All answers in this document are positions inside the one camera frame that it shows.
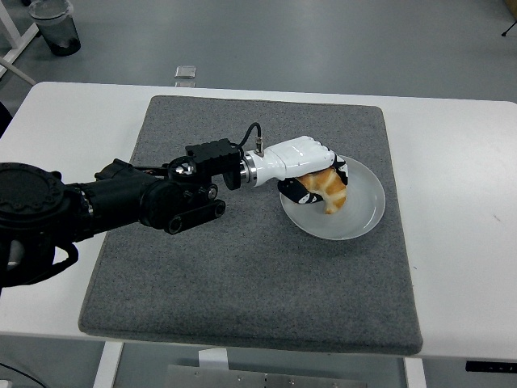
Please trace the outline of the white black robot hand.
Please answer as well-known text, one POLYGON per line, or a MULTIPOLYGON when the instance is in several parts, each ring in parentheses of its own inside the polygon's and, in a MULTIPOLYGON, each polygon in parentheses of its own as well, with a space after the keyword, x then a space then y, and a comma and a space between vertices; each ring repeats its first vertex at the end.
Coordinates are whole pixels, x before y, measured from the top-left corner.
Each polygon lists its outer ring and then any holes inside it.
POLYGON ((347 200, 347 163, 311 137, 302 136, 271 145, 260 156, 246 154, 250 182, 258 187, 278 180, 278 190, 299 205, 323 201, 332 214, 347 200))

